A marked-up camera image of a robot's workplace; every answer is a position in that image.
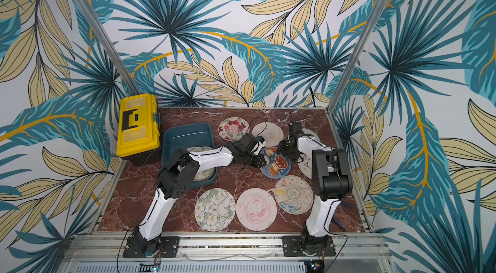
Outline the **pink unicorn ring coaster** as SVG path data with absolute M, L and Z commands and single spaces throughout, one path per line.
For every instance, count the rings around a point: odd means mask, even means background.
M 236 202 L 236 216 L 248 230 L 264 231 L 276 219 L 276 202 L 272 195 L 263 189 L 248 189 Z

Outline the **green outline bear coaster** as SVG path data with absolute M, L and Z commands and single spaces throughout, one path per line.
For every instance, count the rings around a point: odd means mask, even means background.
M 189 152 L 205 152 L 212 150 L 210 146 L 194 146 L 187 149 Z M 205 171 L 198 172 L 194 178 L 194 182 L 209 180 L 215 173 L 215 168 L 209 168 Z

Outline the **green white flower coaster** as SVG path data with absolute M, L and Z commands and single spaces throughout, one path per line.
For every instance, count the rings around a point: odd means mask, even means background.
M 220 232 L 227 228 L 235 213 L 235 198 L 225 189 L 210 189 L 195 204 L 195 220 L 202 230 L 208 232 Z

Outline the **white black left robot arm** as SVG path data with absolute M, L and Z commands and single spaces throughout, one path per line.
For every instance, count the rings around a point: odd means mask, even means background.
M 169 212 L 177 199 L 192 189 L 195 176 L 211 168 L 233 164 L 260 168 L 265 161 L 260 155 L 265 143 L 262 136 L 245 134 L 239 141 L 205 152 L 179 148 L 162 166 L 151 206 L 127 244 L 135 243 L 147 258 L 155 255 L 160 249 L 162 227 Z

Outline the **blue denim cartoon coaster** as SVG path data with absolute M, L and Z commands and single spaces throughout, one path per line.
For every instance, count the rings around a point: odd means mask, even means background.
M 276 147 L 266 147 L 261 151 L 266 165 L 260 167 L 260 171 L 268 178 L 277 180 L 286 175 L 291 170 L 291 161 L 279 154 Z

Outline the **unicorn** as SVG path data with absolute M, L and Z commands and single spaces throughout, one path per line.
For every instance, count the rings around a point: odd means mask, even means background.
M 261 136 L 265 140 L 265 146 L 276 147 L 284 139 L 282 129 L 274 123 L 259 123 L 253 127 L 251 134 L 255 137 Z

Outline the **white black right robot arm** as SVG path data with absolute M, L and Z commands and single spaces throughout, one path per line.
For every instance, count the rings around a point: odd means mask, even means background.
M 299 237 L 284 236 L 286 256 L 314 256 L 320 252 L 334 256 L 329 226 L 342 200 L 353 190 L 347 152 L 324 145 L 303 132 L 302 125 L 289 124 L 287 140 L 280 141 L 278 152 L 296 162 L 307 155 L 311 159 L 311 185 L 314 194 L 311 214 Z

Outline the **teal plastic storage box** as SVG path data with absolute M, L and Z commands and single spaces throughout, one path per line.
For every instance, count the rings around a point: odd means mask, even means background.
M 212 130 L 207 123 L 192 123 L 178 127 L 169 128 L 163 135 L 163 146 L 161 153 L 161 165 L 175 153 L 180 147 L 188 148 L 194 146 L 210 146 L 214 148 L 214 139 Z M 206 181 L 194 182 L 191 184 L 192 189 L 201 188 L 213 184 L 216 180 L 218 169 L 215 168 L 214 175 Z

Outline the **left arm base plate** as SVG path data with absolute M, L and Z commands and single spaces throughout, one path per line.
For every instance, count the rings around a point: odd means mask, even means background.
M 175 258 L 180 238 L 178 236 L 159 236 L 150 241 L 135 235 L 127 240 L 124 258 Z

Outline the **floral rose coaster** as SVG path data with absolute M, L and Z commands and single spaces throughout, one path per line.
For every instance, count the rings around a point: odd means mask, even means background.
M 227 118 L 218 125 L 217 130 L 224 141 L 239 141 L 249 130 L 249 123 L 238 117 Z

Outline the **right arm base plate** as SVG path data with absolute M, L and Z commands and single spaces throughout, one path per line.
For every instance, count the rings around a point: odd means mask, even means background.
M 335 256 L 335 245 L 329 235 L 315 236 L 283 236 L 282 248 L 285 257 L 300 256 Z

